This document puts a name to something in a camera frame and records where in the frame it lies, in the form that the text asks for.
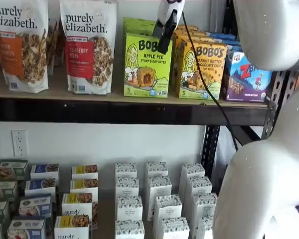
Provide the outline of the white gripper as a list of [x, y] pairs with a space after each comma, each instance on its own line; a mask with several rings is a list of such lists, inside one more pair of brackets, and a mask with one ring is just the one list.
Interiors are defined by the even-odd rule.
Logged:
[[174, 30], [179, 24], [185, 0], [161, 0], [152, 35], [160, 38], [159, 52], [166, 53]]

